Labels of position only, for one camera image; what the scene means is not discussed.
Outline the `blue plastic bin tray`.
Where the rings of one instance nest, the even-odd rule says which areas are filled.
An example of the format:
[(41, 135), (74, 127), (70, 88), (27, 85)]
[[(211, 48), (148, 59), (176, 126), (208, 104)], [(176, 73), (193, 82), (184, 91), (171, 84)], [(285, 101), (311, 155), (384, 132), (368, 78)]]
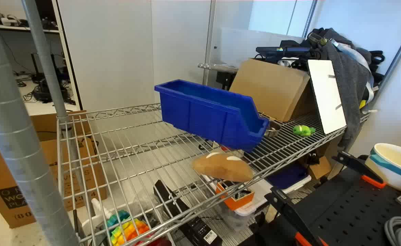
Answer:
[(156, 85), (155, 91), (164, 122), (231, 149), (251, 152), (269, 125), (249, 96), (184, 80)]

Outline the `brown bread loaf plush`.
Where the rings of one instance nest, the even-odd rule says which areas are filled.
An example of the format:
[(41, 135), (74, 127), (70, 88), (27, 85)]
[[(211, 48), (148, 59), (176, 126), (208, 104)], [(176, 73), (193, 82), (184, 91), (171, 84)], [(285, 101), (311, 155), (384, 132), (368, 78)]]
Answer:
[(193, 160), (193, 169), (202, 175), (232, 182), (247, 182), (253, 178), (249, 165), (237, 156), (212, 152)]

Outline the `small metal bowl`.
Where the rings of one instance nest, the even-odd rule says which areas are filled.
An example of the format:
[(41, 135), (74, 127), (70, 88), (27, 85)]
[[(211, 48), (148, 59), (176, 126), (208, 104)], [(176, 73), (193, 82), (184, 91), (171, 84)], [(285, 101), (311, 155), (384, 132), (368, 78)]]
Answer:
[(276, 137), (280, 130), (281, 130), (281, 125), (275, 121), (275, 118), (272, 118), (262, 112), (259, 112), (259, 115), (263, 118), (266, 118), (269, 120), (269, 124), (266, 128), (266, 132), (264, 133), (265, 137), (269, 137), (269, 138), (274, 138)]

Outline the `orange open box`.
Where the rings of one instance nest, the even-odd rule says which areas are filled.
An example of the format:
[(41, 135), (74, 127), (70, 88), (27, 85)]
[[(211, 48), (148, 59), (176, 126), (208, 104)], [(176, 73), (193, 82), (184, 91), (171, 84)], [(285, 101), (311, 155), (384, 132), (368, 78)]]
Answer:
[(232, 181), (228, 180), (219, 181), (217, 183), (216, 193), (218, 194), (221, 192), (222, 195), (220, 198), (224, 199), (224, 203), (232, 211), (249, 204), (254, 198), (253, 191), (243, 188), (242, 185), (237, 187)]

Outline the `black box with label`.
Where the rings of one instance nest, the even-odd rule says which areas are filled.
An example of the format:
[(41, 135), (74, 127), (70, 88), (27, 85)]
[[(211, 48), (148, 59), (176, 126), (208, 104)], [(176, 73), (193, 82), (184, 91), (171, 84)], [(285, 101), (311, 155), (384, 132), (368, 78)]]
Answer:
[[(159, 202), (163, 202), (163, 211), (169, 218), (189, 209), (161, 180), (156, 181), (153, 190)], [(179, 229), (193, 246), (222, 246), (222, 238), (199, 216), (187, 220)]]

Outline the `clear plastic storage bin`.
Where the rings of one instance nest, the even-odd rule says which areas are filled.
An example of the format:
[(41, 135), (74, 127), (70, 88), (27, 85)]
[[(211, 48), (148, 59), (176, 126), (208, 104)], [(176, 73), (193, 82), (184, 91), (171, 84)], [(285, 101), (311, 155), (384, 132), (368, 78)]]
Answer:
[(269, 205), (264, 196), (270, 192), (271, 187), (265, 180), (258, 181), (252, 186), (246, 187), (254, 192), (254, 198), (249, 204), (232, 211), (224, 202), (220, 202), (215, 209), (228, 227), (234, 231), (240, 231), (248, 226), (249, 220), (253, 216), (267, 212)]

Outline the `green plush toy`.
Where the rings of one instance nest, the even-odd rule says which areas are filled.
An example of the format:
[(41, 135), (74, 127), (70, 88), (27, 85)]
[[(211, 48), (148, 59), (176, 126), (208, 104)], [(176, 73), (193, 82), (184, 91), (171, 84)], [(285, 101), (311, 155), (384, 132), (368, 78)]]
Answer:
[(296, 125), (292, 130), (294, 135), (301, 137), (308, 137), (316, 132), (314, 127), (308, 127), (307, 125)]

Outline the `blue lidded plastic container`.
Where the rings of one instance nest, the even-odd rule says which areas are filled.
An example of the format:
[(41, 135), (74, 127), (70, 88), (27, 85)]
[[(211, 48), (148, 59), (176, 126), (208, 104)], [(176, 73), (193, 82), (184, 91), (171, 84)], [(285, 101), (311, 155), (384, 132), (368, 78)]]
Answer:
[(272, 186), (281, 189), (285, 194), (289, 194), (302, 188), (312, 178), (305, 167), (298, 163), (292, 163), (267, 176), (265, 180)]

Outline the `black electronic device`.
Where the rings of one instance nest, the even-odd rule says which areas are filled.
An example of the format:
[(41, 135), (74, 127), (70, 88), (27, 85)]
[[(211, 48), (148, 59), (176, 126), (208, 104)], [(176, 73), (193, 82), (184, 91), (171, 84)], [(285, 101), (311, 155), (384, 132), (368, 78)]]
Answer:
[(257, 47), (254, 59), (260, 56), (258, 60), (277, 64), (281, 60), (309, 60), (309, 59), (322, 59), (322, 53), (311, 46), (302, 46), (293, 40), (284, 40), (281, 42), (282, 46), (271, 47)]

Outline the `small cardboard box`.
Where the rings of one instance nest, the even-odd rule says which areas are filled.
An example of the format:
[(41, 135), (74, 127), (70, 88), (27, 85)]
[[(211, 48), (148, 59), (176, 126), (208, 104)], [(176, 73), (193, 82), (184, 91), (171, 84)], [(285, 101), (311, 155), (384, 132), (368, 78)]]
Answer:
[(317, 156), (316, 154), (308, 155), (306, 168), (313, 180), (319, 180), (331, 171), (331, 165), (327, 157)]

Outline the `white board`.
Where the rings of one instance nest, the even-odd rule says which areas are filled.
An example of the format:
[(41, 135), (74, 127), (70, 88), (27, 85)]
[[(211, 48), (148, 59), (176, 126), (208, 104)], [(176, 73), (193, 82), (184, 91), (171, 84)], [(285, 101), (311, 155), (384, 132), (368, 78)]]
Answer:
[(347, 126), (337, 80), (330, 60), (308, 60), (308, 71), (324, 134)]

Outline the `rainbow coloured toy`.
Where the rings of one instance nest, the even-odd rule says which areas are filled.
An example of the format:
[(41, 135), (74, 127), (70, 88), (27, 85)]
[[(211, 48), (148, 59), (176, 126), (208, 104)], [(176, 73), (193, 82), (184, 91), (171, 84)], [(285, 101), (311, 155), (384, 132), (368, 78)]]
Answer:
[(110, 240), (113, 246), (121, 246), (126, 241), (130, 241), (150, 230), (145, 221), (131, 219), (130, 214), (125, 210), (119, 210), (106, 220), (109, 228)]

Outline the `grey cloth garment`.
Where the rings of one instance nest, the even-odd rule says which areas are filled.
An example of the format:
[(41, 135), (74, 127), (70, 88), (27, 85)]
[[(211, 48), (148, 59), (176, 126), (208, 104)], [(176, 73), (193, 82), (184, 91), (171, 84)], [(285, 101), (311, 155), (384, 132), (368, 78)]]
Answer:
[(338, 148), (345, 150), (360, 130), (361, 112), (359, 109), (363, 96), (373, 99), (371, 86), (374, 78), (369, 69), (371, 54), (355, 46), (348, 38), (337, 33), (333, 28), (313, 29), (302, 45), (309, 45), (319, 50), (321, 58), (333, 64), (338, 91), (345, 114), (347, 129)]

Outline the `white bowl with teal stripe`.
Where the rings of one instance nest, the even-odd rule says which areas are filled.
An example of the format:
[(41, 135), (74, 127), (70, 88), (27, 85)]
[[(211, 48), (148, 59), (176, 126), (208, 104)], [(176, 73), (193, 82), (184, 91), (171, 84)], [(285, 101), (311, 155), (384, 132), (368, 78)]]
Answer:
[(377, 143), (371, 149), (366, 165), (387, 185), (401, 191), (401, 147)]

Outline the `stack of cardboard boxes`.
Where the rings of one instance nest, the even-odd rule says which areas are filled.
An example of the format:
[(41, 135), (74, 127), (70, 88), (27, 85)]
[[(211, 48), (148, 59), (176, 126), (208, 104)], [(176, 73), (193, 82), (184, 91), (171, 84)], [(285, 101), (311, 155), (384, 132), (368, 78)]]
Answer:
[[(57, 180), (57, 126), (55, 114), (33, 115), (31, 120), (38, 133), (43, 153), (47, 160), (47, 166), (52, 172), (54, 179)], [(76, 145), (70, 145), (71, 148), (79, 151), (82, 158), (82, 172), (85, 179), (86, 188), (92, 189), (88, 193), (90, 199), (100, 196), (107, 198), (107, 190), (103, 187), (104, 174), (102, 165), (98, 163), (96, 154), (97, 141), (92, 137), (83, 137), (83, 134), (90, 133), (90, 127), (87, 122), (79, 122), (75, 125), (76, 135), (78, 137)], [(61, 144), (64, 170), (64, 195), (69, 196), (75, 193), (74, 200), (77, 208), (85, 204), (85, 195), (79, 195), (80, 187), (76, 178), (76, 171), (70, 170), (75, 163), (68, 164), (67, 144), (62, 141)], [(35, 223), (35, 218), (28, 207), (24, 196), (19, 190), (13, 176), (10, 173), (3, 157), (0, 154), (0, 214), (6, 220), (10, 228), (18, 228), (27, 224)]]

